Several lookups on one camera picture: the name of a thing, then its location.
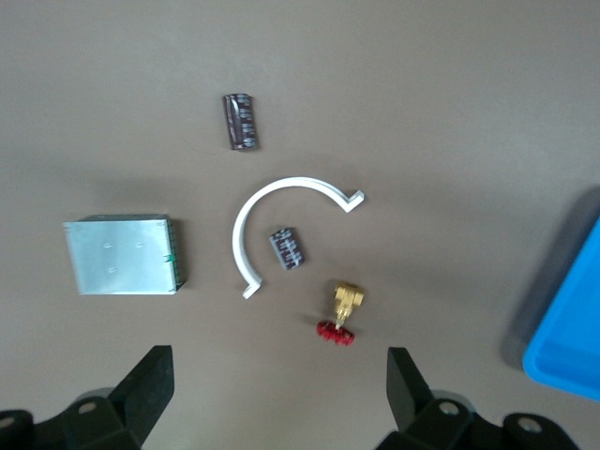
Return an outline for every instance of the white plastic arc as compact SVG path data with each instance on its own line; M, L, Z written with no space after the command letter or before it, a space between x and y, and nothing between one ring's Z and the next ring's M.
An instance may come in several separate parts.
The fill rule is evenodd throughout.
M360 190L356 191L356 193L354 193L351 197L346 197L346 195L344 195L344 193L337 187L322 180L318 180L316 178L307 178L305 176L293 176L274 181L250 197L244 206L242 206L242 209L240 209L240 212L233 224L232 233L233 257L235 258L235 263L237 264L240 274L242 274L242 277L244 277L247 282L247 288L243 293L244 298L246 299L249 299L252 294L258 291L261 287L261 283L263 282L261 276L256 272L256 270L254 270L254 267L252 267L252 264L248 259L248 255L246 254L246 247L244 245L244 228L246 227L246 219L250 214L250 210L258 202L258 200L274 190L283 188L309 188L317 190L336 202L346 213L350 213L365 199L365 194Z

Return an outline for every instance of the blue tray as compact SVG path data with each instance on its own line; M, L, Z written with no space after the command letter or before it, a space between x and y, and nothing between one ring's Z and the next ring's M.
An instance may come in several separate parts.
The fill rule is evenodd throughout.
M537 382L600 400L600 219L523 356Z

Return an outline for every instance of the brass fitting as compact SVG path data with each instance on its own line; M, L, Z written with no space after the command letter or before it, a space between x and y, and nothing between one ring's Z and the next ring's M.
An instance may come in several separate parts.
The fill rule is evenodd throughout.
M353 309L363 303L365 290L348 283L339 283L336 287L336 329L339 329L350 317Z

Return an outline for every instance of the red knob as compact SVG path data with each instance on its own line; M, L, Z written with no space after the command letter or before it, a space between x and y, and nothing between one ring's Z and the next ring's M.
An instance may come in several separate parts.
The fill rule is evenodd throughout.
M317 334L325 340L333 340L336 345L350 345L354 341L354 333L343 326L336 329L336 324L330 321L317 323Z

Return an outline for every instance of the electrolytic capacitor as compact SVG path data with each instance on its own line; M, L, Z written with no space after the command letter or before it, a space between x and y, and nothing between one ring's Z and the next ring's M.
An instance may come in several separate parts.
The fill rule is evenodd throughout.
M223 108L232 150L257 148L258 136L254 124L252 97L248 94L223 96Z
M293 229L283 228L274 232L269 240L285 270L294 269L304 262L304 255L293 235Z

